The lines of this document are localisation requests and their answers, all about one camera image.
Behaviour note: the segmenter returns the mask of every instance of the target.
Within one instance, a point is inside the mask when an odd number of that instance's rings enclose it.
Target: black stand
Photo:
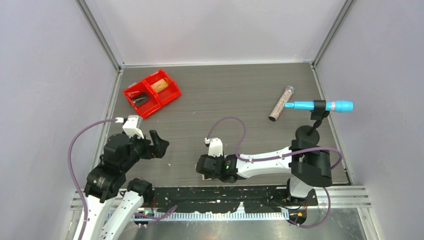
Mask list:
[[[320,141],[320,134],[317,128],[323,123],[323,119],[329,116],[330,112],[326,111],[327,102],[325,100],[314,100],[315,108],[310,111],[310,119],[315,120],[313,126],[301,126],[296,130],[296,139],[304,140],[311,144],[317,145]]]

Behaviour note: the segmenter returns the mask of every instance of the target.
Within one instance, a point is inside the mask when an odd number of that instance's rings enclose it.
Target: gray wood tabletop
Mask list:
[[[195,166],[199,156],[206,154],[204,138],[211,126],[225,116],[243,119],[247,136],[240,153],[259,154],[290,146],[295,131],[302,125],[312,125],[310,112],[284,109],[272,122],[269,114],[287,85],[295,88],[290,101],[318,100],[320,94],[308,63],[199,65],[166,67],[128,67],[123,71],[120,90],[115,103],[114,117],[136,114],[122,91],[158,69],[164,69],[178,84],[182,96],[143,120],[142,130],[157,130],[162,139],[170,142],[164,158],[141,159],[126,174],[127,182],[143,178],[155,187],[225,186],[219,180],[202,180]],[[122,126],[112,124],[109,135],[120,133]],[[328,121],[318,129],[319,146],[336,147]],[[243,126],[234,119],[220,123],[211,137],[223,142],[226,155],[233,154]],[[338,155],[331,153],[331,162]],[[286,184],[290,174],[258,175],[239,180],[233,185]],[[342,165],[332,171],[334,183],[346,183]]]

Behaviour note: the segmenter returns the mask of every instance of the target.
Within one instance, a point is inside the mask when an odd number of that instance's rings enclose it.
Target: blue cylindrical object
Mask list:
[[[287,102],[284,107],[297,110],[314,110],[315,103],[313,101]],[[354,103],[351,101],[328,101],[325,110],[338,113],[352,112],[354,110]]]

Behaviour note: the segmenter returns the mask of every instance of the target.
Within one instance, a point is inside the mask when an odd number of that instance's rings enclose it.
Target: tube filled with beads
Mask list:
[[[269,115],[269,120],[275,122],[279,117],[281,111],[284,108],[284,104],[286,104],[290,97],[295,93],[295,88],[292,86],[287,86],[282,94],[281,98],[278,100],[271,114]]]

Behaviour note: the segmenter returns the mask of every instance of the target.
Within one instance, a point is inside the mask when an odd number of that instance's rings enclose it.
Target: red tray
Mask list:
[[[160,92],[156,92],[151,85],[161,79],[164,79],[168,83],[168,86]],[[133,103],[132,98],[141,93],[147,94],[148,101],[137,107]],[[143,80],[129,86],[123,91],[123,94],[137,114],[146,119],[148,116],[157,112],[159,109],[181,96],[181,91],[174,80],[172,80],[172,78],[170,78],[163,69],[159,69],[157,72],[145,77]]]

